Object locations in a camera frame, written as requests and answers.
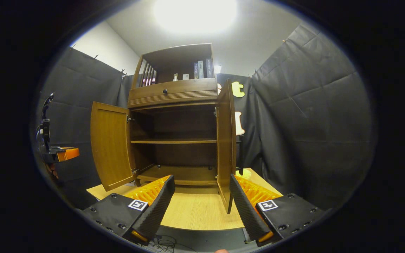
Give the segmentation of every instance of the black fabric backdrop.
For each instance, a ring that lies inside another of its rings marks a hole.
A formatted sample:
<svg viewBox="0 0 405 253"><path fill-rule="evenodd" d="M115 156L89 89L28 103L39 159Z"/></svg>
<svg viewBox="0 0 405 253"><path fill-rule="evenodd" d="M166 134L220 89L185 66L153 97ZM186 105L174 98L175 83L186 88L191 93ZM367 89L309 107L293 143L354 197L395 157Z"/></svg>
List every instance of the black fabric backdrop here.
<svg viewBox="0 0 405 253"><path fill-rule="evenodd" d="M347 56L301 24L252 78L217 75L221 86L228 78L245 93L234 97L245 130L244 167L323 209L347 200L376 144L368 93ZM92 102L125 108L132 80L71 48L43 88L40 101L55 92L47 112L51 144L80 149L79 157L56 165L61 189L77 208L95 202L85 189L100 184L90 147Z"/></svg>

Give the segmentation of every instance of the book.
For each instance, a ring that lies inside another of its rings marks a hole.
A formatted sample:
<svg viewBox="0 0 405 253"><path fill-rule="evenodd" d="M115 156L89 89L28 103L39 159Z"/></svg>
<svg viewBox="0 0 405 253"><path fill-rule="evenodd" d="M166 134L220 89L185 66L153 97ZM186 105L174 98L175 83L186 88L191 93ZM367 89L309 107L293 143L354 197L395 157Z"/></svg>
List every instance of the book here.
<svg viewBox="0 0 405 253"><path fill-rule="evenodd" d="M204 64L203 61L198 61L198 78L204 78Z"/></svg>
<svg viewBox="0 0 405 253"><path fill-rule="evenodd" d="M195 65L194 65L194 74L195 74L195 79L198 79L199 78L198 63L195 63Z"/></svg>
<svg viewBox="0 0 405 253"><path fill-rule="evenodd" d="M207 71L207 78L214 78L213 69L212 69L212 60L206 59L206 71Z"/></svg>

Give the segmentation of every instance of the wooden shelf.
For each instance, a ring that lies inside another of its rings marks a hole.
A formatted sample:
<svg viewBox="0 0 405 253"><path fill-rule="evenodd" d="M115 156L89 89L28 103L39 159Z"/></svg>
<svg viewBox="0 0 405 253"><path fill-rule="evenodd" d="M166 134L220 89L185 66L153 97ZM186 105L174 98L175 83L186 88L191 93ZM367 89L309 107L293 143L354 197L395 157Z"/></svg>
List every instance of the wooden shelf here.
<svg viewBox="0 0 405 253"><path fill-rule="evenodd" d="M131 143L139 144L203 144L217 143L217 140L212 138L191 138L191 139L143 139L130 141Z"/></svg>
<svg viewBox="0 0 405 253"><path fill-rule="evenodd" d="M217 185L217 169L208 167L190 167L190 166L167 166L162 165L160 168L153 165L137 176L138 179L145 181L154 181L167 175L175 176L175 184L186 186L215 186Z"/></svg>

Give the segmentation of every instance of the white wall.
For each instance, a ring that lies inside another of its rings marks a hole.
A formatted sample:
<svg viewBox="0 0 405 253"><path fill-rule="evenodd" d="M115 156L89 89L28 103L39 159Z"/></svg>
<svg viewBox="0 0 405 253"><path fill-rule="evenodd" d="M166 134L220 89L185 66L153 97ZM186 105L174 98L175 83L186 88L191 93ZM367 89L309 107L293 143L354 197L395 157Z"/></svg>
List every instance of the white wall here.
<svg viewBox="0 0 405 253"><path fill-rule="evenodd" d="M93 27L71 46L97 60L121 71L133 75L140 57L112 29L106 21Z"/></svg>

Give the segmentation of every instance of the wooden cabinet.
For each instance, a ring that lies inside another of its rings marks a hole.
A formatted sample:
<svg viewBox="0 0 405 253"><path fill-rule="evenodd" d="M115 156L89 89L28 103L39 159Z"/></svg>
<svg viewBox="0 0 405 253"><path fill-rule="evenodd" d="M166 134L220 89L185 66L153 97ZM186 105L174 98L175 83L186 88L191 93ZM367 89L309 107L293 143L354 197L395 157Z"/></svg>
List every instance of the wooden cabinet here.
<svg viewBox="0 0 405 253"><path fill-rule="evenodd" d="M210 54L193 59L192 55L177 53L179 48L185 52L189 48L204 51L210 49L210 44L168 48L173 53L161 50L153 52L153 56L142 56L129 94L129 109L93 103L90 135L96 169L106 190L133 180L154 181L170 174L175 176L176 184L217 186L229 213L232 205L229 179L235 173L236 157L230 80L219 95L216 78L151 85L136 81L139 76L148 76L147 70L143 71L146 74L139 74L142 63L145 69L149 65L144 59L160 59L154 54L179 55L182 62L190 63L212 59L211 50ZM159 78L163 73L173 72L159 68L161 65L156 62L153 64L150 80L151 76Z"/></svg>

